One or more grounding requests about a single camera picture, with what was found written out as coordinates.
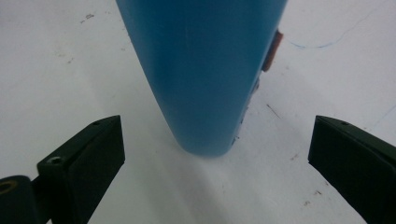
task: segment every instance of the white table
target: white table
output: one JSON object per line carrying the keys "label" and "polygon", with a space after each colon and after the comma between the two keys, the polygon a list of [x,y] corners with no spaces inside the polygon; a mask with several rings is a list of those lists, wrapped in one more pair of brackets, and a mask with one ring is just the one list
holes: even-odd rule
{"label": "white table", "polygon": [[0,177],[35,178],[120,114],[126,163],[90,223],[364,223],[307,154],[317,114],[396,145],[395,22],[395,0],[290,0],[239,139],[203,159],[177,145],[114,0],[1,1]]}

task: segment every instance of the blue cylinder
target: blue cylinder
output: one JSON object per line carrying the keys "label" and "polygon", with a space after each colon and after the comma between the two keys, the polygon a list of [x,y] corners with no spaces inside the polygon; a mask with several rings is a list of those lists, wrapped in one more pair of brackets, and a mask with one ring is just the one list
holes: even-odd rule
{"label": "blue cylinder", "polygon": [[237,135],[286,0],[117,0],[178,143],[202,156]]}

